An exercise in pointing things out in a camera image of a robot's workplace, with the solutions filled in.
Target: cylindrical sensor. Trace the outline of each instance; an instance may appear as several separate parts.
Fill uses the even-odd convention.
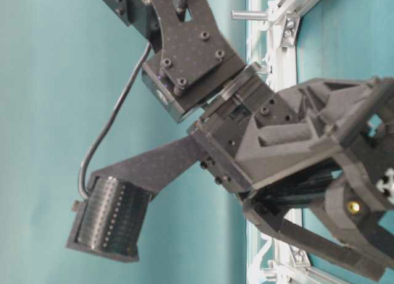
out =
[[[80,205],[68,247],[122,262],[138,261],[137,240],[151,193],[114,177],[97,179]]]

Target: teal wall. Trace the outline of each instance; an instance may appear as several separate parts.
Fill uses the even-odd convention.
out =
[[[245,27],[209,0],[240,54]],[[64,248],[76,175],[145,41],[101,0],[0,0],[0,283],[244,283],[240,206],[197,166],[148,209],[138,264]],[[185,135],[138,80],[91,169]]]
[[[394,0],[322,0],[302,20],[297,45],[299,82],[315,77],[368,79],[394,76]],[[333,240],[310,211],[304,225]],[[382,225],[394,230],[394,215]],[[375,283],[311,256],[315,266],[350,283]],[[381,284],[394,283],[388,269]]]

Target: metal rod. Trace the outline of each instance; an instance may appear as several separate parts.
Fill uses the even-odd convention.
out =
[[[268,21],[268,13],[261,11],[238,11],[233,10],[231,13],[233,19],[236,20],[263,20]]]

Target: robotic arm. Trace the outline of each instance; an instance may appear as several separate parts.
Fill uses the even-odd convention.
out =
[[[154,49],[142,78],[171,117],[204,113],[187,137],[93,172],[67,247],[137,261],[149,202],[200,162],[263,233],[373,280],[394,268],[393,235],[379,225],[394,208],[394,79],[313,79],[274,93],[206,0],[104,1]],[[291,208],[310,208],[343,244],[285,220]]]

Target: gold screw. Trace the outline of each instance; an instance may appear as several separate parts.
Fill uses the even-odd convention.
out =
[[[358,202],[350,201],[347,203],[347,209],[352,215],[360,213],[361,206]]]

